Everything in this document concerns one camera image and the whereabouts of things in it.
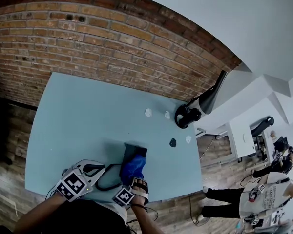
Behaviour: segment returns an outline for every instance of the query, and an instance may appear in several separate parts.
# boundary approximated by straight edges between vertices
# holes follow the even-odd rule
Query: dark baseboard
[[[37,107],[35,107],[35,106],[28,105],[28,104],[24,104],[24,103],[20,103],[20,102],[11,100],[11,99],[6,99],[6,98],[0,97],[0,102],[4,102],[4,103],[7,103],[7,104],[12,104],[12,105],[15,105],[15,106],[18,106],[18,107],[22,107],[22,108],[26,108],[26,109],[30,109],[30,110],[37,111]]]

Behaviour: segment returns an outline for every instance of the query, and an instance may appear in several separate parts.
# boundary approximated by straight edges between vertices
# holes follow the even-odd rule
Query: light blue table
[[[41,98],[30,135],[25,188],[46,195],[64,168],[91,159],[108,166],[121,163],[124,143],[148,148],[143,169],[150,201],[202,189],[193,126],[180,129],[173,116],[181,101],[91,79],[53,73]],[[145,110],[152,110],[152,117]],[[170,119],[165,118],[165,111]],[[186,136],[191,136],[190,144]],[[177,140],[175,148],[169,145]],[[101,180],[119,180],[114,167]],[[88,198],[111,201],[119,190],[94,192]]]

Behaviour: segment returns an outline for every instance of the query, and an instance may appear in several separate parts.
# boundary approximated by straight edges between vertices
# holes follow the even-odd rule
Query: leg
[[[239,204],[204,206],[202,209],[203,217],[229,217],[239,218]]]
[[[230,204],[240,204],[240,197],[243,193],[244,188],[239,189],[224,189],[224,190],[213,190],[209,188],[206,193],[207,198],[215,199],[218,201],[227,202]]]
[[[271,166],[268,166],[262,170],[259,170],[259,171],[254,171],[253,173],[253,177],[262,177],[262,176],[265,176],[266,174],[270,173],[271,172]]]

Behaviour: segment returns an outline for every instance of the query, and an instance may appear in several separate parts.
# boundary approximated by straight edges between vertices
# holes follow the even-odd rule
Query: brick wall
[[[0,0],[0,96],[38,105],[53,71],[189,100],[241,60],[149,0]]]

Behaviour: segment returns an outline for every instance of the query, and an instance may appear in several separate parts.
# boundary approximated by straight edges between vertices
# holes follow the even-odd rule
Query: dark blue fabric
[[[143,179],[142,169],[147,159],[141,155],[136,155],[132,161],[123,166],[121,180],[124,185],[131,185],[134,177]]]

